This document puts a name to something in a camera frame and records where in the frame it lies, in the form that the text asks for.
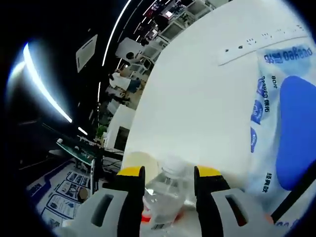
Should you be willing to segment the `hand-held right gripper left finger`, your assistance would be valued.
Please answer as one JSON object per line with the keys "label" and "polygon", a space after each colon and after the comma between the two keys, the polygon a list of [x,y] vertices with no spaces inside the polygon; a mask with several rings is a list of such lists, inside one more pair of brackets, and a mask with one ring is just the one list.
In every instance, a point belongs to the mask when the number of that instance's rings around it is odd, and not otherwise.
{"label": "hand-held right gripper left finger", "polygon": [[66,227],[68,237],[138,237],[143,212],[145,167],[122,169],[107,188],[91,195]]}

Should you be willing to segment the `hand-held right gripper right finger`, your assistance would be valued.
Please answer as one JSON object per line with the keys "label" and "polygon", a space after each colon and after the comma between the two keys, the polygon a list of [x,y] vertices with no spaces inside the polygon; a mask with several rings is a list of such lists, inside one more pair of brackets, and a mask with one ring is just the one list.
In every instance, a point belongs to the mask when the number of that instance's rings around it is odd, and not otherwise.
{"label": "hand-held right gripper right finger", "polygon": [[214,168],[194,167],[194,189],[203,237],[264,237],[273,227],[261,205],[240,189],[232,189]]}

